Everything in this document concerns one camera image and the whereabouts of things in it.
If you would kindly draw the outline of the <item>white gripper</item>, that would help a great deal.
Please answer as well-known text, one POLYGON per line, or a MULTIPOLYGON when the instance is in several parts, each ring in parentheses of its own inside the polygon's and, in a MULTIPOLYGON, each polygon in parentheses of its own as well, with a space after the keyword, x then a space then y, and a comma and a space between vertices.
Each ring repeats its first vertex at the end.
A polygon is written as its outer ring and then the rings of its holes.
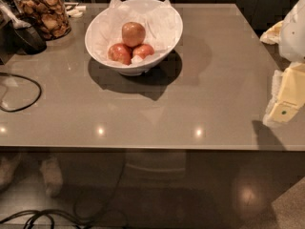
POLYGON ((279 42, 279 54, 293 62, 284 72, 274 72, 272 98, 263 117, 265 126, 279 127, 305 105, 305 0, 298 0, 283 22, 262 33, 260 41, 268 45, 279 42))

